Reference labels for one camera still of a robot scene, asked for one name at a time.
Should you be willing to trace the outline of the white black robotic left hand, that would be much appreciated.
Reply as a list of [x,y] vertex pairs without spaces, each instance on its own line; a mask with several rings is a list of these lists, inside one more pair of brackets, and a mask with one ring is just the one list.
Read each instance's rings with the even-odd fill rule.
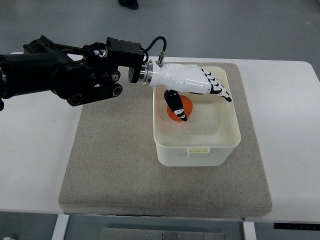
[[212,94],[227,102],[232,101],[221,82],[210,71],[197,65],[166,63],[160,66],[156,61],[150,60],[141,67],[138,80],[151,88],[166,87],[163,97],[167,106],[183,122],[188,117],[179,93]]

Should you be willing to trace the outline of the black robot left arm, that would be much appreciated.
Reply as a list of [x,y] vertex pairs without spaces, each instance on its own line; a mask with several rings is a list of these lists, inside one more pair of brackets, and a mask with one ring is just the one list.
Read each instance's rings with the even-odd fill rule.
[[21,54],[0,56],[0,108],[13,96],[52,91],[71,106],[119,96],[123,87],[119,67],[138,81],[149,55],[141,44],[107,38],[83,47],[54,43],[42,35],[23,45]]

